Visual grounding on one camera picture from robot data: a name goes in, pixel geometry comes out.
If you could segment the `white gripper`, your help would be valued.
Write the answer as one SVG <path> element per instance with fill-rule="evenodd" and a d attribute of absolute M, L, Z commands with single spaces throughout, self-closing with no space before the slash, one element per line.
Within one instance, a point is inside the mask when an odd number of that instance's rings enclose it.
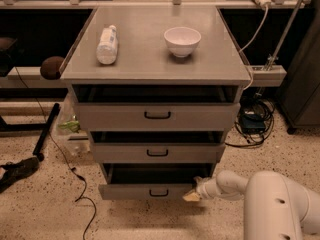
<path fill-rule="evenodd" d="M 219 194 L 215 178 L 194 177 L 196 190 L 192 189 L 183 196 L 186 202 L 199 202 L 201 199 L 213 199 Z"/>

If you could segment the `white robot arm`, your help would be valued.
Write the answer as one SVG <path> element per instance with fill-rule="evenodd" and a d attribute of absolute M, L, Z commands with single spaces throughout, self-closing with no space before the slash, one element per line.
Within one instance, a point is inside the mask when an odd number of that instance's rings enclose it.
<path fill-rule="evenodd" d="M 303 240 L 305 234 L 320 234 L 320 194 L 282 174 L 260 171 L 244 178 L 224 170 L 195 181 L 184 200 L 244 200 L 244 240 Z"/>

